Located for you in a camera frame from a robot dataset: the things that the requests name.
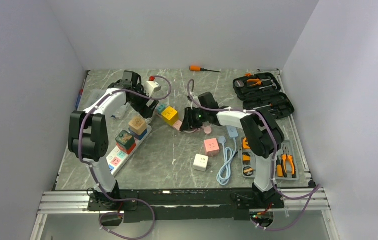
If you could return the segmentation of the pink power strip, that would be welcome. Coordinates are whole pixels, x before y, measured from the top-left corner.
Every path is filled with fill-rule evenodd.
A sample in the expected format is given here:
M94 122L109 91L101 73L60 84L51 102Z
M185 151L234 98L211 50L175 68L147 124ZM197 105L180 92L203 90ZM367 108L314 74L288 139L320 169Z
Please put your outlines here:
M178 112L173 107L160 103L157 105L156 113L167 125L180 131L182 122L179 119Z

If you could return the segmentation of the pink cube plug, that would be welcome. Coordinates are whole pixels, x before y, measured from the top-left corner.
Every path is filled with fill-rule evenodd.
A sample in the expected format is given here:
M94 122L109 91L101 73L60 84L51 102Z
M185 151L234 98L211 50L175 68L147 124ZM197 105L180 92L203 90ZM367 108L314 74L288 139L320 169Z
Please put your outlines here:
M205 155L214 157L218 155L220 147L216 138L210 138L203 141Z

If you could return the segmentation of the blue power strip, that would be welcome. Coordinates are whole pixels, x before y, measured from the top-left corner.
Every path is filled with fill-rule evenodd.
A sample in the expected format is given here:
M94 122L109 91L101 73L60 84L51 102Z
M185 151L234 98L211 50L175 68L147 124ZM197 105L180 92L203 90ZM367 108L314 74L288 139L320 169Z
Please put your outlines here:
M233 126L226 126L226 130L231 139L236 139L239 136L237 129Z

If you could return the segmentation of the clear screw box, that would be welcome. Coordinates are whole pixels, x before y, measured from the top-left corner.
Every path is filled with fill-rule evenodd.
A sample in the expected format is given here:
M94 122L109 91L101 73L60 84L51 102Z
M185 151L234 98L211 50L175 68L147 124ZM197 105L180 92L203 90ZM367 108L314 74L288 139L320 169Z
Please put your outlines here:
M124 116L128 107L125 92L106 92L91 106L85 108L84 112L88 113L91 109L95 109L92 112L94 115L101 114L106 118L120 119Z

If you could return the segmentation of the white cube plug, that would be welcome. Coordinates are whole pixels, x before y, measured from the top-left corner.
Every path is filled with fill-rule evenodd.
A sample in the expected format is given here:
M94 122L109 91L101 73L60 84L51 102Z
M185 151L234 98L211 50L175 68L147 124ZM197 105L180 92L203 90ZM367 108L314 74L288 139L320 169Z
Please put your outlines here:
M208 166L209 157L202 154L196 154L193 160L192 168L197 171L205 172Z

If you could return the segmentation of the black tool case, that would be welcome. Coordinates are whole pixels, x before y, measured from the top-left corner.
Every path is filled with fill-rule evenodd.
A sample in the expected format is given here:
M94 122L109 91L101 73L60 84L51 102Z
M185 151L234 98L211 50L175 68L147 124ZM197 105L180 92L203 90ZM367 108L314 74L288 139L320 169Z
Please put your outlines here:
M295 112L288 96L283 93L277 78L269 73L247 73L233 80L233 89L244 110L268 111L275 120L289 117Z

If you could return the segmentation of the white power strip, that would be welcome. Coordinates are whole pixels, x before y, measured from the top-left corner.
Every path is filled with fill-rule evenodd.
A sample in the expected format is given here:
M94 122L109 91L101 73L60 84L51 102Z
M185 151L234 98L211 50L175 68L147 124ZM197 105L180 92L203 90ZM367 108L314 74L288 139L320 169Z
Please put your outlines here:
M138 147L143 144L144 140L151 133L152 128L150 125L146 125L145 130L141 135L135 134L130 127L125 130L127 135L131 135L130 142L133 143L128 149L116 143L115 147L106 155L106 161L111 175L114 177L125 163L132 157Z

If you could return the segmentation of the grey tool tray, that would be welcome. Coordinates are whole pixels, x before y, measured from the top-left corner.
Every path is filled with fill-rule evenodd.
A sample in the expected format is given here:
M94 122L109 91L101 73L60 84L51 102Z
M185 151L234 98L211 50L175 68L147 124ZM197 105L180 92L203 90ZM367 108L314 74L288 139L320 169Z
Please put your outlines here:
M241 159L242 175L245 178L254 178L255 177L254 174L256 173L255 157L245 137L241 138L241 149L238 151L238 156ZM275 174L276 174L277 180L282 180L282 181L299 180L297 163L294 156L292 141L290 140L283 141L281 145L281 149L277 152Z

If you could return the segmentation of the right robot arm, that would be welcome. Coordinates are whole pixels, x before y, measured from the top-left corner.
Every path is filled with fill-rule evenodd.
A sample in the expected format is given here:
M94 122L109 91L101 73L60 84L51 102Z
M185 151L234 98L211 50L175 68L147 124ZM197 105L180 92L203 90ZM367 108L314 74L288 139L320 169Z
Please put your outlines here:
M252 194L252 200L259 208L267 206L275 193L272 161L284 141L284 134L273 117L259 110L219 106L210 92L203 93L197 98L193 97L192 92L188 92L187 98L193 106L184 109L184 118L179 131L199 129L206 122L242 130L256 158L253 183L256 191Z

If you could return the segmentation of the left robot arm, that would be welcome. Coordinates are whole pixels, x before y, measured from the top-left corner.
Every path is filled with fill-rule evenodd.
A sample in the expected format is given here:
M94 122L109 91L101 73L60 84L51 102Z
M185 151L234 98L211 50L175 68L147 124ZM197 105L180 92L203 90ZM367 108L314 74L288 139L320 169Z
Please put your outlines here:
M101 204L108 210L116 209L121 197L118 182L106 159L109 146L106 119L126 104L143 120L150 119L161 100L161 97L153 97L160 89L155 78L153 75L142 82L138 73L126 70L122 78L110 84L88 108L70 114L68 150L86 165L95 182L94 196L101 198Z

